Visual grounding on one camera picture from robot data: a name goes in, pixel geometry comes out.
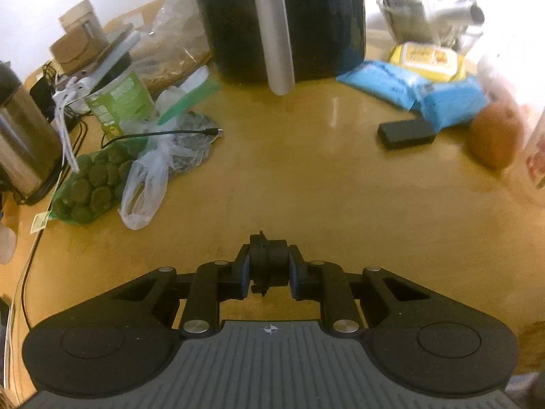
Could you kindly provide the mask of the blue wipes pack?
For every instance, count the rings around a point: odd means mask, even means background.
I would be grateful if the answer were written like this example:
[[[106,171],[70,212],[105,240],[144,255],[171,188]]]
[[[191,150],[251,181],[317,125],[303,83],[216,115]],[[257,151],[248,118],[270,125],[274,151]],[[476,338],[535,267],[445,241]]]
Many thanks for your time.
[[[364,60],[336,80],[409,111],[418,103],[418,91],[431,84],[414,71],[376,60]]]
[[[470,123],[489,104],[475,77],[428,83],[415,89],[418,110],[435,132]]]

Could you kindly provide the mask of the orange apple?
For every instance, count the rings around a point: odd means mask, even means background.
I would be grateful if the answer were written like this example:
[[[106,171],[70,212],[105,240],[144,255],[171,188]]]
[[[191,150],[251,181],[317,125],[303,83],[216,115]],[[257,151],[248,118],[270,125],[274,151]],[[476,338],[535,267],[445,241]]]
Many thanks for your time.
[[[505,102],[493,102],[474,117],[468,133],[468,148],[489,168],[508,167],[524,138],[524,125],[515,107]]]

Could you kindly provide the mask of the yellow wipes pack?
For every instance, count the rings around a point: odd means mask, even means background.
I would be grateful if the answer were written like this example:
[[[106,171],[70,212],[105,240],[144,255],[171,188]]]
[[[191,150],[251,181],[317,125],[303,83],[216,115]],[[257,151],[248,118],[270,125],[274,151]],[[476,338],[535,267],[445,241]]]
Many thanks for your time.
[[[432,82],[462,80],[467,76],[465,58],[450,48],[406,42],[393,47],[388,62]]]

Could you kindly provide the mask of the clear crumpled plastic bag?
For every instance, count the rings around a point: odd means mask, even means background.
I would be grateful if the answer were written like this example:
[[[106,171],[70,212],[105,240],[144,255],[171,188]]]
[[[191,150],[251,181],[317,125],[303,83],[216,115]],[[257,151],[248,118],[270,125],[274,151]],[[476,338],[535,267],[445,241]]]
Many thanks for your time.
[[[124,225],[130,230],[147,226],[165,199],[169,180],[202,164],[221,135],[209,116],[188,111],[140,131],[147,144],[131,166],[121,198],[118,212]]]

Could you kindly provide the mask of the black air fryer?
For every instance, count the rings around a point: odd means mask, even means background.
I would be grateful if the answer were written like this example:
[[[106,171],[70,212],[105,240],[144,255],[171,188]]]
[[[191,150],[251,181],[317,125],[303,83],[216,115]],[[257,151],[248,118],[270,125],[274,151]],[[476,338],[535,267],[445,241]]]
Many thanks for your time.
[[[229,82],[291,91],[332,78],[366,53],[364,0],[198,0],[213,60]]]

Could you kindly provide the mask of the green label can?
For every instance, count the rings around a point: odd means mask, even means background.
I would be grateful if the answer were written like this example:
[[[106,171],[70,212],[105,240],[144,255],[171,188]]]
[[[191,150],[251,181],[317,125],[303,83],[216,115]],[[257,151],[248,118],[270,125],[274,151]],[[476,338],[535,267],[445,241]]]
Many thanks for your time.
[[[157,116],[152,96],[136,73],[130,54],[114,64],[84,102],[106,138],[120,137],[126,133],[124,126]]]

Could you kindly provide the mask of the steel electric kettle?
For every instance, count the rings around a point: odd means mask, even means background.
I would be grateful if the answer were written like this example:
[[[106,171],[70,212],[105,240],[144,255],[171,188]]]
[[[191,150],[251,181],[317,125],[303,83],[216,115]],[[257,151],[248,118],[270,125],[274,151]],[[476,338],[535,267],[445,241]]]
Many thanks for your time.
[[[53,187],[62,145],[15,72],[1,65],[1,190],[33,205]]]

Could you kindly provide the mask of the small black rectangular box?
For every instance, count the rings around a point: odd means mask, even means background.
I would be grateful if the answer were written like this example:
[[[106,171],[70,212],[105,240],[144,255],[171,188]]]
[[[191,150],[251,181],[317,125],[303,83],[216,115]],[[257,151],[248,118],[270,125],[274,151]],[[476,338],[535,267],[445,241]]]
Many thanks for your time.
[[[436,138],[433,126],[423,118],[381,123],[377,135],[391,151],[431,144]]]

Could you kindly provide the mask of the bag of green balls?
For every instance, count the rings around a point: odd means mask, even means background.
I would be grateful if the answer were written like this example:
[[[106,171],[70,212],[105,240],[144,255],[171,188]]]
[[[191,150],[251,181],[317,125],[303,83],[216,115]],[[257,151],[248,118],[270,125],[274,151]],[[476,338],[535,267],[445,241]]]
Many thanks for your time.
[[[127,138],[79,155],[79,173],[72,173],[53,195],[51,217],[88,224],[121,202],[131,166],[146,144],[145,138]]]

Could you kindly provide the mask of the black threaded connector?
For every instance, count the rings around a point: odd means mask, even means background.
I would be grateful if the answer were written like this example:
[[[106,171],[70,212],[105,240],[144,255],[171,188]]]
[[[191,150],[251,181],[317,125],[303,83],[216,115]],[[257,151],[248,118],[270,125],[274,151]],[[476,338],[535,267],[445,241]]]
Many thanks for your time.
[[[285,240],[269,240],[259,232],[249,237],[249,279],[252,293],[262,296],[271,287],[289,283],[289,248]]]

